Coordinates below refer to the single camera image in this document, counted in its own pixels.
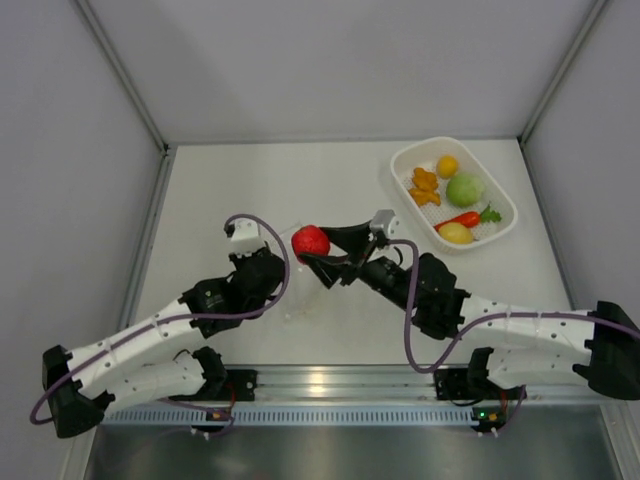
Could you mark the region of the clear zip top bag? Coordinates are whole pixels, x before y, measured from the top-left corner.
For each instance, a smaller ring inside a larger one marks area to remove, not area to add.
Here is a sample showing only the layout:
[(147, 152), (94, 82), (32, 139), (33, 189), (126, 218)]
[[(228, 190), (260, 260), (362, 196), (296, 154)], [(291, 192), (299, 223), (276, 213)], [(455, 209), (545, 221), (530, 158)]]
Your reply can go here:
[(284, 322), (289, 324), (307, 322), (315, 315), (325, 291), (321, 281), (308, 266), (298, 260), (294, 253), (293, 236), (303, 227), (304, 224), (296, 221), (279, 231), (290, 261), (290, 280), (278, 308), (283, 313)]

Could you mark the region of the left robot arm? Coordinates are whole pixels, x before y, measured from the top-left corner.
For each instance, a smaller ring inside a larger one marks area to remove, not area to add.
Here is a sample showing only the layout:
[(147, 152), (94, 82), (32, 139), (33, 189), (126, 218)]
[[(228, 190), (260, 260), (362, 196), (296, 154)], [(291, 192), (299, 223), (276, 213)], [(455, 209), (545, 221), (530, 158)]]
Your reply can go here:
[(138, 404), (223, 393), (228, 374), (208, 340), (262, 316), (290, 277), (288, 256), (268, 246), (230, 260), (230, 274), (197, 282), (136, 325), (85, 347), (43, 353), (40, 403), (58, 438), (79, 436)]

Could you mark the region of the fake carrot with green leaves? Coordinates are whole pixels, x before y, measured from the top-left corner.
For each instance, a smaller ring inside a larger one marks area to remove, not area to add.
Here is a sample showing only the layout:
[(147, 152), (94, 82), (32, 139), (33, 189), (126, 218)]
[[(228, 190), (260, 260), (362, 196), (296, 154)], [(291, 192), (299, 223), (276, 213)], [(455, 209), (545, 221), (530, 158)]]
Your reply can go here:
[(481, 212), (477, 211), (469, 211), (465, 212), (461, 215), (458, 215), (452, 219), (446, 220), (434, 226), (436, 231), (439, 231), (443, 226), (458, 223), (466, 228), (474, 228), (483, 223), (499, 223), (502, 221), (501, 214), (492, 209), (491, 205), (488, 204)]

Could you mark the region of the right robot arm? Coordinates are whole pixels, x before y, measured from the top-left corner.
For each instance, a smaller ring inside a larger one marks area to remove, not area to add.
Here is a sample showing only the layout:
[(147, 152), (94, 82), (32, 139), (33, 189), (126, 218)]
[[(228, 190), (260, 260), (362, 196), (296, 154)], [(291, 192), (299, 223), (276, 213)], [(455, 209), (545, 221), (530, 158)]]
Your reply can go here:
[(368, 224), (306, 226), (291, 240), (297, 259), (327, 288), (360, 281), (405, 312), (404, 348), (409, 365), (422, 372), (411, 350), (411, 333), (447, 341), (427, 372), (435, 373), (458, 345), (471, 348), (468, 388), (480, 397), (528, 385), (585, 385), (608, 398), (639, 398), (639, 329), (618, 304), (600, 301), (592, 310), (530, 311), (460, 289), (457, 278), (431, 253), (404, 241), (412, 260), (404, 268), (382, 254), (398, 247), (388, 232)]

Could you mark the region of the green fake cabbage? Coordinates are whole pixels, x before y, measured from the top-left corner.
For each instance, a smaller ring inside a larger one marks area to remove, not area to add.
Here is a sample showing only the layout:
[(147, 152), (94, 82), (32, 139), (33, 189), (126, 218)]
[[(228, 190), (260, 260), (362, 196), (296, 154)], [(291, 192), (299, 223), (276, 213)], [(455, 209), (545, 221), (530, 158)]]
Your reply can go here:
[(485, 189), (485, 183), (478, 175), (461, 172), (448, 181), (446, 198), (456, 207), (470, 207), (482, 198)]

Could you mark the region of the orange fake fruit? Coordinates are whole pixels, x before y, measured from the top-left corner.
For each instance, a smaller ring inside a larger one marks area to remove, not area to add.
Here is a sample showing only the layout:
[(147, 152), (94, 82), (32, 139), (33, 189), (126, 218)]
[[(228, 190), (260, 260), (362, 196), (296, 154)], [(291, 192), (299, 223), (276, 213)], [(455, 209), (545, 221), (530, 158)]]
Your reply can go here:
[(414, 202), (422, 207), (428, 204), (441, 205), (437, 176), (421, 167), (413, 170), (412, 187), (408, 190)]

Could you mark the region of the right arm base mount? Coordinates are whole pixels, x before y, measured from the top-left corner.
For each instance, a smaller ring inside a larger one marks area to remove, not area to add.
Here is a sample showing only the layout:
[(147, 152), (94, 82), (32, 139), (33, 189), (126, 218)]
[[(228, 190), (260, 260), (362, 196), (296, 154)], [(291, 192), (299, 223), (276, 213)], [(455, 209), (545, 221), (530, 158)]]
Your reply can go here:
[(517, 400), (520, 389), (504, 389), (489, 380), (488, 361), (493, 348), (475, 349), (466, 367), (438, 369), (433, 374), (438, 400), (454, 403)]

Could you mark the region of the yellow fake lemon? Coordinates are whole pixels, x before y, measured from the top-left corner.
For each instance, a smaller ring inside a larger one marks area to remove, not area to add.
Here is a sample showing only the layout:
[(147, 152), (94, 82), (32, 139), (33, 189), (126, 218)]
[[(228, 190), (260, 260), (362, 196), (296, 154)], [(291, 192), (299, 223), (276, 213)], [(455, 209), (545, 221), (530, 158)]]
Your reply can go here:
[(443, 155), (436, 164), (436, 173), (442, 179), (453, 177), (459, 169), (458, 160), (452, 155)]

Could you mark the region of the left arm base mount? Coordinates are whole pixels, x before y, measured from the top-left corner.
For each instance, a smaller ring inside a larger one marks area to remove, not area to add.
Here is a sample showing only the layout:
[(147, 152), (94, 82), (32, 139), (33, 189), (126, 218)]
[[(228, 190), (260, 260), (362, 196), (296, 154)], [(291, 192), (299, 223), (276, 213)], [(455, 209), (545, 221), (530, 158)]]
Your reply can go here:
[(204, 385), (198, 392), (189, 395), (193, 401), (240, 401), (253, 402), (257, 387), (258, 372), (254, 369), (232, 368), (227, 377), (212, 386)]

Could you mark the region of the yellow fake pear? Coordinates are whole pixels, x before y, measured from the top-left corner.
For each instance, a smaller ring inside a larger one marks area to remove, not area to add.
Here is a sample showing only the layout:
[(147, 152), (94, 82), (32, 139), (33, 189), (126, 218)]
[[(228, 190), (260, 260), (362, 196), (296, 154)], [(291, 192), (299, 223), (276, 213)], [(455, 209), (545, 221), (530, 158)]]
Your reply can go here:
[(452, 244), (468, 245), (474, 242), (473, 232), (458, 222), (449, 222), (438, 229), (440, 237)]

